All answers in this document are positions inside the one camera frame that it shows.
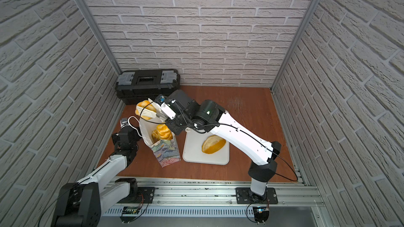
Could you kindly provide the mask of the round knotted bun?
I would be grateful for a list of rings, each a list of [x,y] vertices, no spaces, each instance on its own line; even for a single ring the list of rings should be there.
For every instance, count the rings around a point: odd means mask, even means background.
[[[142,101],[136,105],[136,115],[142,119],[150,120],[157,117],[157,110],[149,100]]]

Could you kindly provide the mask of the small rectangular golden loaf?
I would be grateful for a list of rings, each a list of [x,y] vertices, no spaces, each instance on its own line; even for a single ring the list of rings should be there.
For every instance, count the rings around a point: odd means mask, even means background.
[[[160,139],[162,140],[172,140],[173,134],[171,130],[167,127],[167,125],[158,125],[156,127],[157,134],[159,135]]]

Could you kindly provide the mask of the white paper bag colourful bottom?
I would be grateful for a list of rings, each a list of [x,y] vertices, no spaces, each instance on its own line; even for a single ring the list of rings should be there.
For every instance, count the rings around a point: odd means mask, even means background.
[[[134,120],[137,120],[139,123],[139,128],[135,129],[135,132],[138,135],[141,135],[145,145],[153,152],[162,167],[181,161],[177,140],[173,132],[172,140],[161,139],[155,144],[153,143],[151,134],[153,130],[156,130],[158,125],[162,125],[160,119],[155,118],[144,120],[142,118],[137,119],[135,116],[131,116],[128,118],[128,123],[132,127],[134,127]]]

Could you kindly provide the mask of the croissant bread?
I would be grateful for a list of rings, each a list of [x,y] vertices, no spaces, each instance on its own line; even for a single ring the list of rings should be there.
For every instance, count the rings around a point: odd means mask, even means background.
[[[160,135],[158,134],[158,131],[157,130],[153,130],[152,131],[152,141],[153,141],[153,143],[155,144],[156,142],[158,142],[158,141],[160,141],[161,140],[161,137],[160,137]]]

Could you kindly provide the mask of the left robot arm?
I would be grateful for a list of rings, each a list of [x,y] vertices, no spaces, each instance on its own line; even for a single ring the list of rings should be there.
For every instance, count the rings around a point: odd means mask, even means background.
[[[137,196],[134,178],[124,178],[107,184],[135,159],[142,135],[139,127],[128,118],[120,121],[120,130],[112,134],[114,152],[93,172],[60,189],[51,225],[53,227],[95,227],[101,216],[129,195]]]

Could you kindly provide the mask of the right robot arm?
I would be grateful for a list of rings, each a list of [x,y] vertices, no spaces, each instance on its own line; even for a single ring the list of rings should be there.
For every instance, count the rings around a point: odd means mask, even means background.
[[[176,90],[168,97],[159,95],[154,101],[138,103],[136,111],[140,120],[147,123],[160,119],[158,126],[166,132],[179,135],[189,128],[197,133],[212,133],[234,145],[251,159],[248,174],[250,191],[255,195],[263,196],[268,181],[276,174],[280,143],[253,134],[212,100],[198,104],[182,90]]]

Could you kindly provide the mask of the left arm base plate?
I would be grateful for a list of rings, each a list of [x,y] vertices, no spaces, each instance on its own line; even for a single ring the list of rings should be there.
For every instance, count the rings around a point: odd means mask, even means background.
[[[125,203],[152,204],[155,190],[155,187],[139,187],[136,193],[130,194],[127,198],[125,198]]]

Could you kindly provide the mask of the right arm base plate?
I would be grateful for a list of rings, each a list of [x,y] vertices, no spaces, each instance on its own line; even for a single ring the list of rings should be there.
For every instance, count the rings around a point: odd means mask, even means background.
[[[250,188],[246,187],[236,188],[235,191],[237,204],[239,205],[249,205],[250,203],[269,205],[278,204],[278,197],[274,188],[266,188],[264,195],[255,194]]]

